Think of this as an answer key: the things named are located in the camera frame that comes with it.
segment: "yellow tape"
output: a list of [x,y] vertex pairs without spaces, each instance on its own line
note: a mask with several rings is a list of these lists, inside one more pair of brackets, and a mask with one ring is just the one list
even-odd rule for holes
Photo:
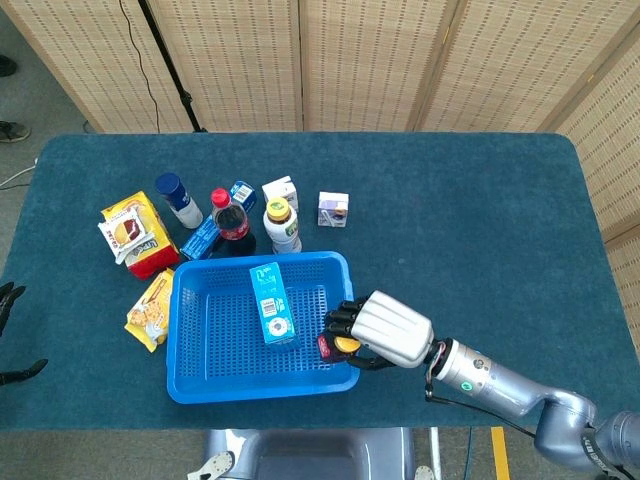
[[493,459],[496,464],[496,480],[510,480],[504,428],[491,427],[491,443],[493,444]]

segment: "shoe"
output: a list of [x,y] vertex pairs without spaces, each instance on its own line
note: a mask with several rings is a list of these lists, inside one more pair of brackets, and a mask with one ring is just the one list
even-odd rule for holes
[[0,55],[0,77],[8,77],[16,73],[18,64],[11,60],[9,57]]
[[31,129],[15,122],[0,122],[0,143],[13,143],[24,140]]

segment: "yellow snack package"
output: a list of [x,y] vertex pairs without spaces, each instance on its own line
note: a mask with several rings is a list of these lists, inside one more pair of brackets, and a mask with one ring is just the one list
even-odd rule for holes
[[153,234],[153,238],[136,246],[124,258],[124,263],[129,271],[144,280],[158,270],[178,263],[180,261],[178,249],[169,238],[164,223],[144,192],[134,193],[115,205],[105,208],[102,210],[102,215],[109,222],[128,209],[135,209],[145,231]]
[[173,271],[166,269],[151,282],[129,313],[124,329],[144,343],[150,352],[167,338]]

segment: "plastic basket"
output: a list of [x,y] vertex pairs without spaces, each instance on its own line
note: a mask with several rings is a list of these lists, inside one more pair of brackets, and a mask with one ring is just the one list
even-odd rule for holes
[[[300,348],[265,345],[249,269],[278,262]],[[341,392],[359,370],[320,359],[324,315],[353,299],[349,269],[334,252],[187,262],[175,272],[167,390],[178,403],[212,403]]]

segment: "teal tablecloth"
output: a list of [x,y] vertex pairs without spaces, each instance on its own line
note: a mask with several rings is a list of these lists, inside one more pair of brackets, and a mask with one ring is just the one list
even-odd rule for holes
[[[640,369],[571,143],[548,134],[80,135],[45,148],[3,275],[27,286],[0,338],[0,370],[49,365],[0,388],[0,428],[222,428],[491,424],[423,400],[423,369],[364,373],[347,393],[184,406],[165,347],[123,330],[148,282],[113,262],[100,210],[178,173],[204,209],[215,186],[291,175],[305,250],[348,260],[357,293],[381,289],[451,336],[602,415],[640,405]],[[351,195],[346,229],[319,228],[320,190]],[[250,215],[258,251],[264,201]],[[445,386],[441,395],[452,394]],[[533,416],[523,420],[533,423]]]

